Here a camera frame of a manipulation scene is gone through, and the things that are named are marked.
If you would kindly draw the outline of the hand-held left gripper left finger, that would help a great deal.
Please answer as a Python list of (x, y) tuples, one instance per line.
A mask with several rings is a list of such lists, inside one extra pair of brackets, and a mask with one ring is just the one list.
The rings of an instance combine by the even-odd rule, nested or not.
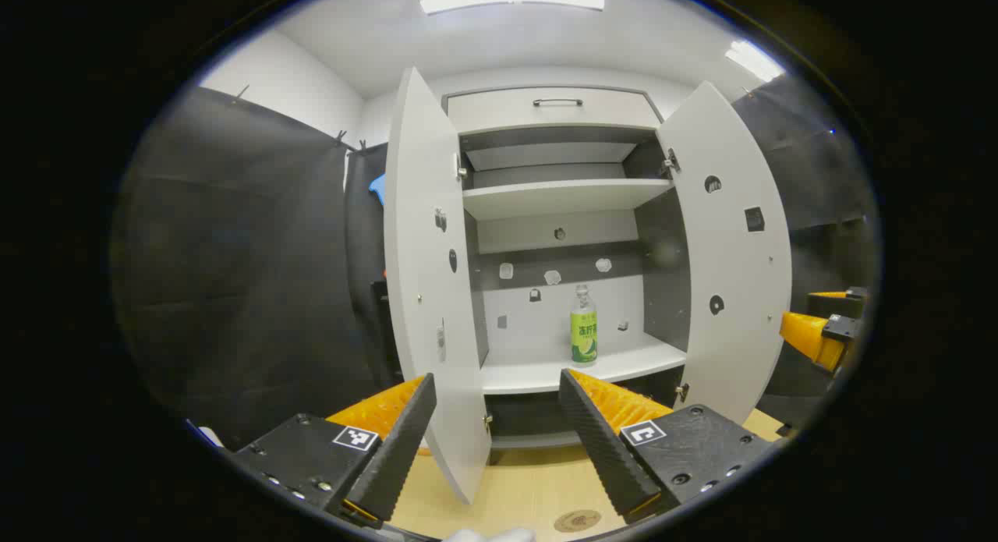
[(427, 373), (328, 417), (295, 414), (232, 460), (285, 498), (357, 526), (391, 520), (437, 406)]

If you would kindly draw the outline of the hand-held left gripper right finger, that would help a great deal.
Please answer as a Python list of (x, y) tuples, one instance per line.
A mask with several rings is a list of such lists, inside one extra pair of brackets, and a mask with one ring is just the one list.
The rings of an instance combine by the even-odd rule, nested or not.
[(774, 447), (705, 405), (671, 409), (577, 369), (560, 372), (558, 400), (627, 524), (727, 485)]

